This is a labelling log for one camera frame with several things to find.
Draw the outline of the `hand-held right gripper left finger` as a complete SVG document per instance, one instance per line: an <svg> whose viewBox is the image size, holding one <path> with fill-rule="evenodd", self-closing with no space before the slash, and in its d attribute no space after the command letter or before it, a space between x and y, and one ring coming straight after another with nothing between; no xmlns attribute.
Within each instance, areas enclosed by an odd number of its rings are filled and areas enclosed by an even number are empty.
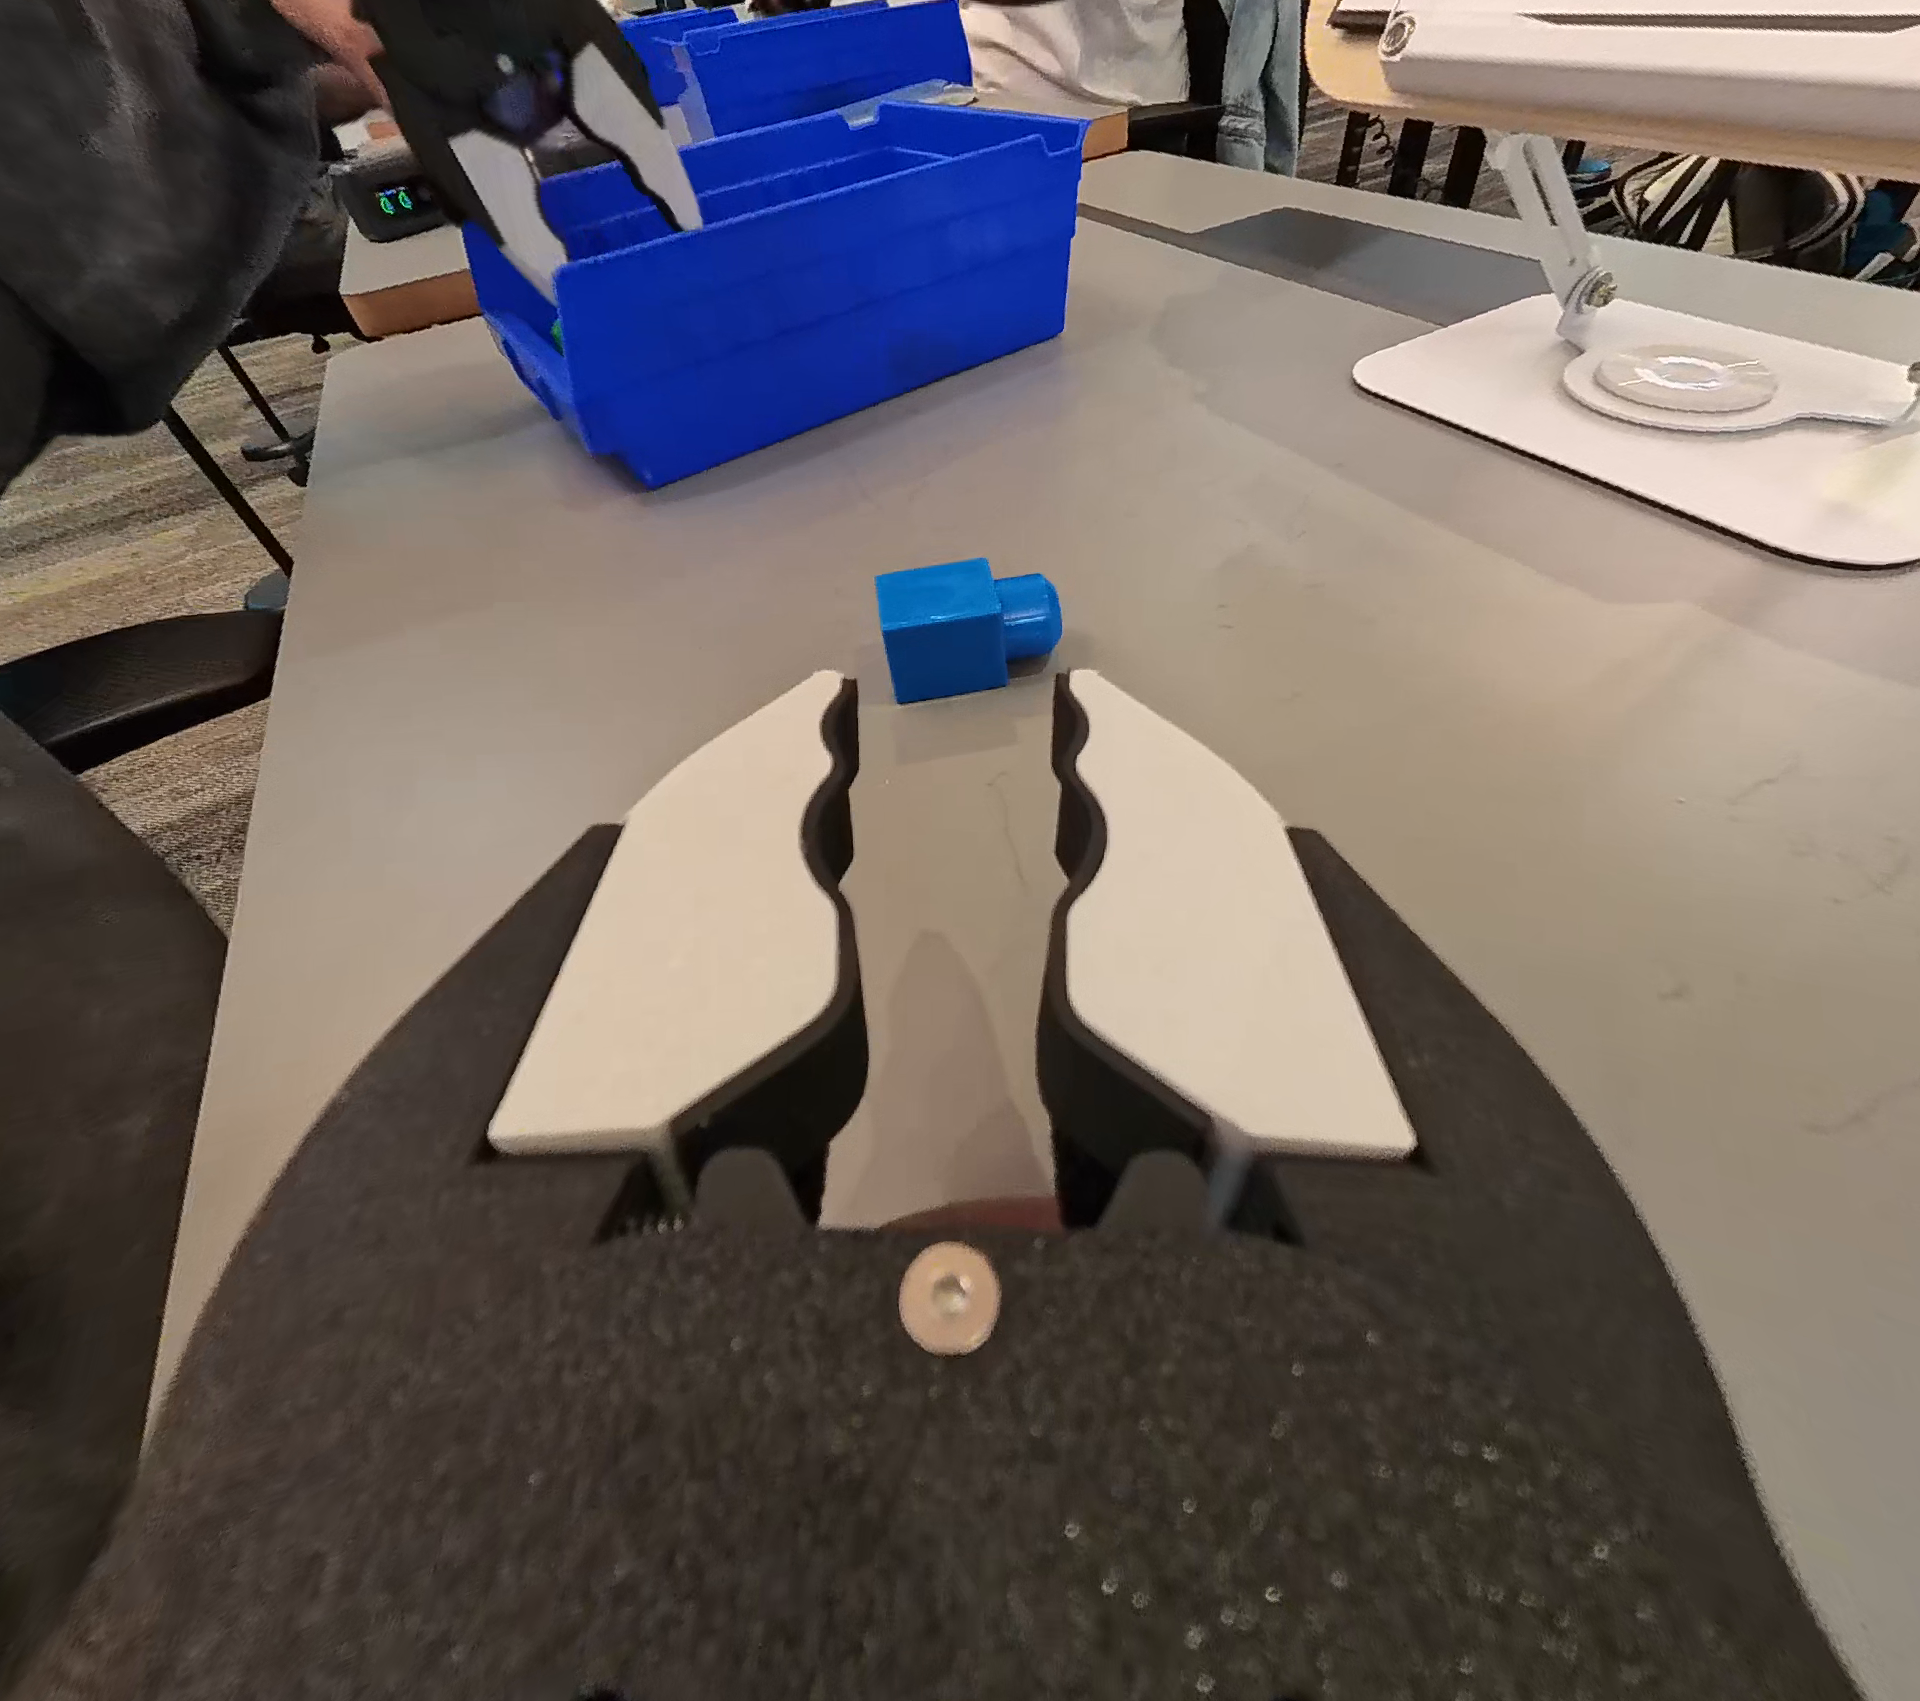
<svg viewBox="0 0 1920 1701"><path fill-rule="evenodd" d="M685 1210L752 1150L818 1216L867 1083L856 774L857 684L818 670L645 790L492 1110L498 1157L641 1161Z"/></svg>

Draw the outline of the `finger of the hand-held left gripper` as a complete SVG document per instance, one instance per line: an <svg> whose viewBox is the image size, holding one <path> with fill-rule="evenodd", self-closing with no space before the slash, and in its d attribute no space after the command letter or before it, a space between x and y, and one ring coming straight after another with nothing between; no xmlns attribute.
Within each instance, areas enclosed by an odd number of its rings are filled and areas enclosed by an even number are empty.
<svg viewBox="0 0 1920 1701"><path fill-rule="evenodd" d="M565 115L581 135L618 155L674 229L705 223L645 64L624 35L596 35L570 51Z"/></svg>
<svg viewBox="0 0 1920 1701"><path fill-rule="evenodd" d="M541 180L530 146L490 127L450 135L448 151L475 200L471 215L486 223L492 242L540 292L558 302L558 271L567 264L564 235L541 207Z"/></svg>

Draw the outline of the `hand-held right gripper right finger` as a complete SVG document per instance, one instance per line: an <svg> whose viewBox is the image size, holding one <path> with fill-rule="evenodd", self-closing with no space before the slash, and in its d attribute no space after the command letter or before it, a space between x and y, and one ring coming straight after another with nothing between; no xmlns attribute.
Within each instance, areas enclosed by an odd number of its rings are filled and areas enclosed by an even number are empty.
<svg viewBox="0 0 1920 1701"><path fill-rule="evenodd" d="M1201 1214L1288 1230L1283 1161L1420 1157L1283 817L1234 765L1091 668L1057 672L1035 1083L1053 1200L1098 1226L1170 1159Z"/></svg>

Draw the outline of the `blue plastic bin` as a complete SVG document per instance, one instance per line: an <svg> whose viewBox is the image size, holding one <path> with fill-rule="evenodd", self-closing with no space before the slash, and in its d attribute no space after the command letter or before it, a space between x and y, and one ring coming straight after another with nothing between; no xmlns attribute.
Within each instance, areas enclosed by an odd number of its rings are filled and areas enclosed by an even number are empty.
<svg viewBox="0 0 1920 1701"><path fill-rule="evenodd" d="M872 103L908 90L972 88L954 0L883 0L743 15L672 8L632 15L638 51L670 126L690 143Z"/></svg>
<svg viewBox="0 0 1920 1701"><path fill-rule="evenodd" d="M1057 336L1084 134L888 103L711 138L682 154L693 231L616 161L546 178L558 302L478 226L462 243L521 386L588 453L663 488Z"/></svg>

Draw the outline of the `blue one-stud building block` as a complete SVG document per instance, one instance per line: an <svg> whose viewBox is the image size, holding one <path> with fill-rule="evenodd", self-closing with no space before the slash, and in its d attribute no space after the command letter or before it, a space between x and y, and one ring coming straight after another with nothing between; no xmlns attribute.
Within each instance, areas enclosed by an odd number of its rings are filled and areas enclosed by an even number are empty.
<svg viewBox="0 0 1920 1701"><path fill-rule="evenodd" d="M1063 632L1061 598L1040 572L1000 579L984 557L875 576L875 621L896 705L1007 687Z"/></svg>

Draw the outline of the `person's left forearm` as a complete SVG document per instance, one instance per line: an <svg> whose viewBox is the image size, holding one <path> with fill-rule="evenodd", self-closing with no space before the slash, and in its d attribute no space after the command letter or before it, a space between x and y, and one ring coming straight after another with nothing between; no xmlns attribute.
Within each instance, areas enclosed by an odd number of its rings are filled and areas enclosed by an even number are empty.
<svg viewBox="0 0 1920 1701"><path fill-rule="evenodd" d="M273 271L322 175L270 0L1 0L1 485L138 434Z"/></svg>

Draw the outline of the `black device with green light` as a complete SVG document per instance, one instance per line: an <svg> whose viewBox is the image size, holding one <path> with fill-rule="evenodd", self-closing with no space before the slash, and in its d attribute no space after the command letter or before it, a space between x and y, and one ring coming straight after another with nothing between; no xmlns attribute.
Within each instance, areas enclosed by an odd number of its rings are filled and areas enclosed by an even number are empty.
<svg viewBox="0 0 1920 1701"><path fill-rule="evenodd" d="M450 223L413 151L394 139L369 143L330 167L333 198L372 243L384 246Z"/></svg>

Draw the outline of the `person's own dark clothing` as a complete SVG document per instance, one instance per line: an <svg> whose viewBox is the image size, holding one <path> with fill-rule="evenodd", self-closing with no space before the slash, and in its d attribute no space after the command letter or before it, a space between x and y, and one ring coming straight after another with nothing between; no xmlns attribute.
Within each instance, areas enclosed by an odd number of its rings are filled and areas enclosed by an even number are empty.
<svg viewBox="0 0 1920 1701"><path fill-rule="evenodd" d="M136 1475L228 939L1 726L1 1678Z"/></svg>

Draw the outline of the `white document stand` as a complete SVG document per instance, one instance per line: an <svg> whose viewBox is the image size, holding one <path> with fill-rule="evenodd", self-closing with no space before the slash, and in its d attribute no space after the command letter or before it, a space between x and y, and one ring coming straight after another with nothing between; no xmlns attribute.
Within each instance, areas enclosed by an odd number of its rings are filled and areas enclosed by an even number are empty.
<svg viewBox="0 0 1920 1701"><path fill-rule="evenodd" d="M1338 103L1464 123L1547 287L1353 366L1353 384L1692 524L1793 561L1915 566L1915 359L1803 339L1775 315L1625 294L1560 141L1915 178L1915 13L1807 24L1397 10L1311 0Z"/></svg>

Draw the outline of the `black white striped bag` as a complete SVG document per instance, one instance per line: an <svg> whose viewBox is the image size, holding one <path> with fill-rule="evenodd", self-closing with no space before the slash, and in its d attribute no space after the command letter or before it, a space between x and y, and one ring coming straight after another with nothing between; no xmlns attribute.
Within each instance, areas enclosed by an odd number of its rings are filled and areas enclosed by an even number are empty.
<svg viewBox="0 0 1920 1701"><path fill-rule="evenodd" d="M1620 233L1642 243L1918 287L1915 182L1655 154L1608 191Z"/></svg>

